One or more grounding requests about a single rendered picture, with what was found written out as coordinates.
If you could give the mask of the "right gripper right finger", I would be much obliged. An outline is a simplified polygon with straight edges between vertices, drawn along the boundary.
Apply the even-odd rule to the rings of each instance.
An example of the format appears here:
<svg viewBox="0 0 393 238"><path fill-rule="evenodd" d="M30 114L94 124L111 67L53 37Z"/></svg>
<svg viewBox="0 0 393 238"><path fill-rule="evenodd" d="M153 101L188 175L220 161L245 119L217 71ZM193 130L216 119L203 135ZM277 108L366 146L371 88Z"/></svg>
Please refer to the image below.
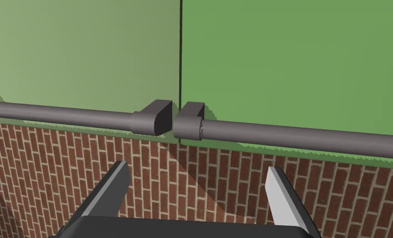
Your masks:
<svg viewBox="0 0 393 238"><path fill-rule="evenodd" d="M306 232L314 231L314 223L280 167L268 167L265 191L275 225L297 226Z"/></svg>

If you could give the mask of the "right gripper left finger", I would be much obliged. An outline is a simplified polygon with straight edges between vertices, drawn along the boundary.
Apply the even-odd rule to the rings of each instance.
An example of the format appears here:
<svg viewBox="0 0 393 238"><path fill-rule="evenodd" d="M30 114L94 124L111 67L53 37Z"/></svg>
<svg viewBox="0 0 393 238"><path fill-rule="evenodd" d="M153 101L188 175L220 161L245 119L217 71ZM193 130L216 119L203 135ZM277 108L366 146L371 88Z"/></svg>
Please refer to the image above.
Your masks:
<svg viewBox="0 0 393 238"><path fill-rule="evenodd" d="M80 216L117 217L129 185L127 161L116 161L81 205Z"/></svg>

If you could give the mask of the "green cupboard door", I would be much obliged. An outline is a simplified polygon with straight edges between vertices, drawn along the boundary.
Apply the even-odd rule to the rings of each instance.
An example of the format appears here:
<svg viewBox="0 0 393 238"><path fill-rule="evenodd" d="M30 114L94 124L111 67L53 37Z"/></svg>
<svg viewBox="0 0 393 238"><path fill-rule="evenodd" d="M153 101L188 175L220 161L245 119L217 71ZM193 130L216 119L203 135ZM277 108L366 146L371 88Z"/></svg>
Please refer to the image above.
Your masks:
<svg viewBox="0 0 393 238"><path fill-rule="evenodd" d="M0 101L179 104L180 0L0 0Z"/></svg>
<svg viewBox="0 0 393 238"><path fill-rule="evenodd" d="M393 135L393 0L182 0L206 118Z"/></svg>

